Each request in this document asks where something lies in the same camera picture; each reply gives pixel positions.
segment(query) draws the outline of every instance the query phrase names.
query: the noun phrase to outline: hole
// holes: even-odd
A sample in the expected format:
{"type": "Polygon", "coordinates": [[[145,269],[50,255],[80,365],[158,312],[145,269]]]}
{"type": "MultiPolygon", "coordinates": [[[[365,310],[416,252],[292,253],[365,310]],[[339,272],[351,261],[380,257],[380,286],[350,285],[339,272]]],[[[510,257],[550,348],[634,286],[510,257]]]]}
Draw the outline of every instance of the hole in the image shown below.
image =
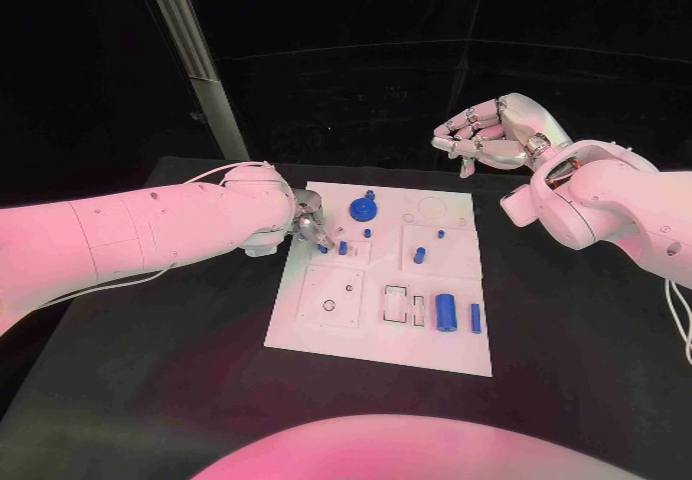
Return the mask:
{"type": "Polygon", "coordinates": [[[681,242],[675,242],[673,243],[670,246],[668,246],[668,256],[673,257],[674,255],[678,255],[678,252],[681,251],[683,249],[683,244],[681,242]]]}

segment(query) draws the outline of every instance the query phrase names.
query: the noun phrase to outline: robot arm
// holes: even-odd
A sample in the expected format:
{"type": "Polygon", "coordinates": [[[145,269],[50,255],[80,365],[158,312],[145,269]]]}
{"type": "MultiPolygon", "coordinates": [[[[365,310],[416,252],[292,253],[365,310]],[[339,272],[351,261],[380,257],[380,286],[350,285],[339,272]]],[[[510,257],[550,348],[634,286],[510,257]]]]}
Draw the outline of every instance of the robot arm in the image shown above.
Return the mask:
{"type": "Polygon", "coordinates": [[[57,297],[237,248],[267,255],[288,233],[334,248],[319,195],[293,191],[267,163],[239,165],[224,186],[185,183],[0,210],[0,335],[57,297]]]}
{"type": "Polygon", "coordinates": [[[692,172],[660,172],[615,143],[573,143],[544,107],[518,93],[469,108],[435,135],[433,146],[463,157],[462,177],[476,160],[536,171],[501,201],[520,227],[538,219],[576,250],[613,242],[645,270],[692,288],[692,172]]]}

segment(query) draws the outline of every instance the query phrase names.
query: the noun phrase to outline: white platform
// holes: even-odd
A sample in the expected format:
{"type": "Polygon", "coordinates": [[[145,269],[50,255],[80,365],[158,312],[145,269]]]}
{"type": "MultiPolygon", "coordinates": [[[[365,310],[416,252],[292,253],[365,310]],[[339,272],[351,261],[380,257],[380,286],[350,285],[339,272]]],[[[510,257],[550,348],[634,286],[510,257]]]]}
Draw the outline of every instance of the white platform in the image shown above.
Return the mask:
{"type": "Polygon", "coordinates": [[[308,189],[322,195],[328,233],[350,250],[324,254],[315,244],[293,240],[266,346],[491,377],[471,194],[318,182],[308,189]],[[350,205],[367,190],[376,192],[378,215],[357,222],[350,205]],[[426,260],[416,264],[422,246],[426,260]],[[390,289],[388,307],[404,322],[386,320],[387,286],[406,288],[406,298],[403,289],[390,289]],[[455,295],[456,332],[438,330],[443,293],[455,295]],[[423,309],[414,308],[414,296],[425,297],[423,309]],[[481,305],[481,334],[472,332],[472,303],[481,305]]]}

